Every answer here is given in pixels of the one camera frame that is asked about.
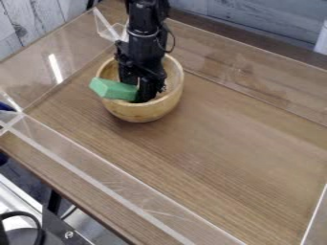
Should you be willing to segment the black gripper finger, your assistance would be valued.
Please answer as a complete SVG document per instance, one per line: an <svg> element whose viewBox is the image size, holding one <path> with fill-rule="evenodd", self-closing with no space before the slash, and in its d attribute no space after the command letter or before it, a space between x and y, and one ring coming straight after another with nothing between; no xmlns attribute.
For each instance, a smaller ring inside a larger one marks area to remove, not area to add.
<svg viewBox="0 0 327 245"><path fill-rule="evenodd" d="M123 83L137 85L136 69L129 62L119 62L119 78Z"/></svg>
<svg viewBox="0 0 327 245"><path fill-rule="evenodd" d="M152 100L164 91L165 76L137 76L136 102L143 103Z"/></svg>

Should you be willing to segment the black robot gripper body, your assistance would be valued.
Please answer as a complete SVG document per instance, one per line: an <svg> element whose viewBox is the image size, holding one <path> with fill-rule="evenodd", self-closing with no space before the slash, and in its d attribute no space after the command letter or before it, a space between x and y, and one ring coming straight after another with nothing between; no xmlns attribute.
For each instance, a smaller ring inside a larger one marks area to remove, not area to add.
<svg viewBox="0 0 327 245"><path fill-rule="evenodd" d="M167 53L167 32L153 32L140 34L128 32L128 40L119 40L116 45L115 58L129 62L139 76L157 77L165 76L163 59Z"/></svg>

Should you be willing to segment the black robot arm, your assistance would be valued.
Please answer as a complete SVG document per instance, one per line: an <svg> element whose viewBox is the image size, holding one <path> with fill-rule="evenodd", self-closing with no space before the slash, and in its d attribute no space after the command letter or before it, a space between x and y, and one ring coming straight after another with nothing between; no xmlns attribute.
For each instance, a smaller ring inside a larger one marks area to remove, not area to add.
<svg viewBox="0 0 327 245"><path fill-rule="evenodd" d="M135 102L152 100L164 91L167 72L163 59L169 53L169 29L164 23L168 0L125 0L128 40L115 42L119 78L136 87Z"/></svg>

